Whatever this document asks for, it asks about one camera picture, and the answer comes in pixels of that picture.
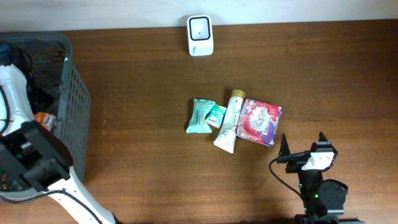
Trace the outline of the red purple tissue pack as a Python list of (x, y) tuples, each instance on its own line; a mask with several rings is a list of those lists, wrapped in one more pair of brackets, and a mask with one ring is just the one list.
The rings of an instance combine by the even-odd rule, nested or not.
[(246, 99), (239, 115), (236, 135), (265, 146), (275, 141), (282, 108), (277, 105)]

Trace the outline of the teal wipes packet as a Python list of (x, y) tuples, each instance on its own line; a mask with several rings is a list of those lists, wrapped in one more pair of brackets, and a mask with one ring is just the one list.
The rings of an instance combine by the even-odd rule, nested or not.
[(206, 116), (210, 113), (211, 109), (214, 107), (215, 102), (203, 99), (193, 100), (193, 113), (189, 121), (186, 133), (211, 133), (212, 130), (210, 126), (206, 123)]

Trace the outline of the white tube with cork cap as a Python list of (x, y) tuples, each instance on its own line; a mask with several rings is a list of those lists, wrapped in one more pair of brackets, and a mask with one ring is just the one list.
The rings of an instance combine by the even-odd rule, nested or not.
[(233, 90), (229, 99), (226, 114), (220, 132), (213, 144), (220, 149), (233, 154), (236, 142), (236, 130), (241, 108), (246, 94), (242, 90)]

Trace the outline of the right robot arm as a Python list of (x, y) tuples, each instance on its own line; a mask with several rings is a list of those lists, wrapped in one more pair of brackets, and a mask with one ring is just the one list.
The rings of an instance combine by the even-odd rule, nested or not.
[(285, 172), (297, 174), (299, 190), (295, 190), (277, 175), (274, 177), (288, 189), (295, 192), (303, 202), (304, 214), (298, 214), (293, 222), (298, 224), (349, 224), (362, 223), (358, 219), (342, 220), (344, 204), (349, 188), (335, 179), (324, 179), (323, 173), (333, 167), (338, 151), (323, 133), (310, 150), (292, 154), (286, 136), (281, 137), (279, 155), (269, 164), (285, 164)]

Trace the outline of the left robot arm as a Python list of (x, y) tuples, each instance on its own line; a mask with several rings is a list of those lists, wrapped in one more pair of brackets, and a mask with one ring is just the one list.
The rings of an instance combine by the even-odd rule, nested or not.
[(1, 45), (1, 200), (50, 197), (78, 223), (118, 223), (78, 179), (66, 145), (37, 120), (53, 96), (37, 86), (32, 69), (29, 54)]

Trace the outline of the small teal gum pack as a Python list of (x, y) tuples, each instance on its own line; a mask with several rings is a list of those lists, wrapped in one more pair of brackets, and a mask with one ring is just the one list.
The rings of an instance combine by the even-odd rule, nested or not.
[(206, 123), (209, 126), (219, 129), (223, 123), (226, 108), (220, 105), (214, 105), (206, 117)]

